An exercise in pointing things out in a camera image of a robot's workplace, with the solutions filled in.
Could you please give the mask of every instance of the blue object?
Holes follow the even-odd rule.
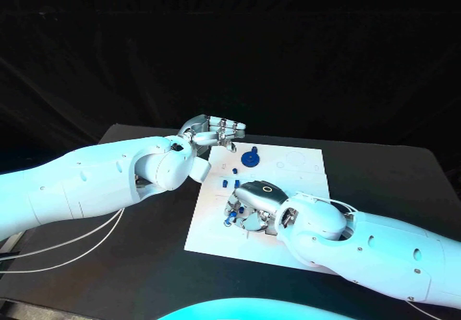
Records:
[[[242,164],[245,167],[254,168],[260,164],[258,148],[254,147],[251,151],[242,154]]]
[[[234,211],[231,212],[229,216],[228,216],[228,219],[224,221],[224,225],[227,227],[231,227],[231,218],[237,217],[238,216],[238,213]]]
[[[260,298],[231,298],[202,302],[160,318],[160,320],[183,319],[350,320],[352,318],[291,302]]]

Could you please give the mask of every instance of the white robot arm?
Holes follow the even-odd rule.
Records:
[[[81,148],[29,170],[0,175],[0,240],[45,223],[104,215],[204,182],[211,164],[198,157],[211,145],[235,152],[245,124],[201,115],[179,134]]]
[[[248,182],[227,204],[225,225],[251,232],[274,228],[303,264],[326,266],[391,297],[461,309],[461,243],[332,200],[350,211],[342,213],[329,201],[303,193],[289,197],[271,183]]]

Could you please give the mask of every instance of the small blue part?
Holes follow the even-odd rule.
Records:
[[[254,147],[251,151],[242,154],[242,164],[245,167],[254,168],[260,164],[258,148]]]
[[[231,212],[231,214],[229,214],[229,216],[228,216],[228,219],[224,221],[224,225],[227,226],[227,227],[229,227],[231,226],[231,218],[234,218],[234,217],[237,217],[238,216],[238,213],[234,211],[234,212]]]

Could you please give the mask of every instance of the white board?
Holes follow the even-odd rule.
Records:
[[[237,153],[231,153],[224,147],[212,148],[212,170],[201,188],[185,250],[335,274],[325,267],[312,268],[303,265],[274,235],[251,233],[234,225],[224,225],[224,209],[235,190],[235,180],[240,180],[241,184],[265,180],[277,185],[289,196],[303,191],[330,198],[322,150],[250,143],[235,143],[235,146]],[[241,157],[254,146],[258,148],[261,161],[257,167],[248,168]],[[238,169],[237,175],[232,173],[234,168]],[[224,180],[228,180],[228,188],[224,188]]]

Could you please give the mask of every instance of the robotic hand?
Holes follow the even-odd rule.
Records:
[[[310,267],[326,266],[391,297],[461,309],[460,242],[340,201],[304,193],[289,197],[265,181],[237,188],[224,213],[227,226],[277,235]]]
[[[104,215],[204,182],[211,164],[198,157],[211,145],[235,152],[245,124],[199,115],[178,135],[81,148],[29,170],[0,175],[0,240],[58,220]]]

